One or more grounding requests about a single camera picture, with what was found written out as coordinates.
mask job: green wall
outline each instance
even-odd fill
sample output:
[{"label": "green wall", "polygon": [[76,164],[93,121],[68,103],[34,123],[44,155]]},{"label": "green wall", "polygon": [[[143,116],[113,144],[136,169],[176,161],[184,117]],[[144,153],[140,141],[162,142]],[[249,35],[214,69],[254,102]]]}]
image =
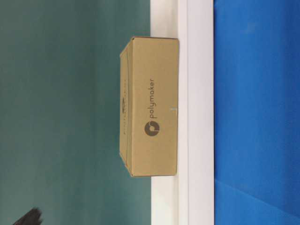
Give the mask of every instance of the green wall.
[{"label": "green wall", "polygon": [[149,0],[0,1],[0,224],[150,224],[119,157],[119,53]]}]

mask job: cardboard box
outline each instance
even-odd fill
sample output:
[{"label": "cardboard box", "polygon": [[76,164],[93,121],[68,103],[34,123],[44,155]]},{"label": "cardboard box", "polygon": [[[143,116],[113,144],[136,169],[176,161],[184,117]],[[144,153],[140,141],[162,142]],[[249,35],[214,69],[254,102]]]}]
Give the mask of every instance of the cardboard box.
[{"label": "cardboard box", "polygon": [[120,155],[131,176],[177,172],[179,42],[133,37],[120,54]]}]

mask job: white frame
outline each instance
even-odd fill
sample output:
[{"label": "white frame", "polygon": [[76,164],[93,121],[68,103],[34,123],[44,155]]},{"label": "white frame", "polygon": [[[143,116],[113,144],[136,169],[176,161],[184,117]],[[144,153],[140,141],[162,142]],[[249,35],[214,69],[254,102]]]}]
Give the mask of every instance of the white frame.
[{"label": "white frame", "polygon": [[152,177],[152,225],[213,225],[213,0],[151,0],[151,35],[180,40],[178,174]]}]

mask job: brown cardboard box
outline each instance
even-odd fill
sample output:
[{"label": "brown cardboard box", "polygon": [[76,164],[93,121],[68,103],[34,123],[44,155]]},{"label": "brown cardboard box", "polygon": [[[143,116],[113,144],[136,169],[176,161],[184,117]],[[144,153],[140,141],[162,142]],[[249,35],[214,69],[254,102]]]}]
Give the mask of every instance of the brown cardboard box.
[{"label": "brown cardboard box", "polygon": [[179,42],[133,37],[120,54],[120,155],[131,176],[177,171]]}]

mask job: polymaker logo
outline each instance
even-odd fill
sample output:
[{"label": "polymaker logo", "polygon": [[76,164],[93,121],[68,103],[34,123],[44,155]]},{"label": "polymaker logo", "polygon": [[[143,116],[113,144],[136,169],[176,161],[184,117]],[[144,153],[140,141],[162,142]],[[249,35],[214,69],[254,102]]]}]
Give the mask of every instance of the polymaker logo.
[{"label": "polymaker logo", "polygon": [[159,124],[155,121],[150,121],[145,125],[145,132],[149,136],[155,136],[159,133]]}]

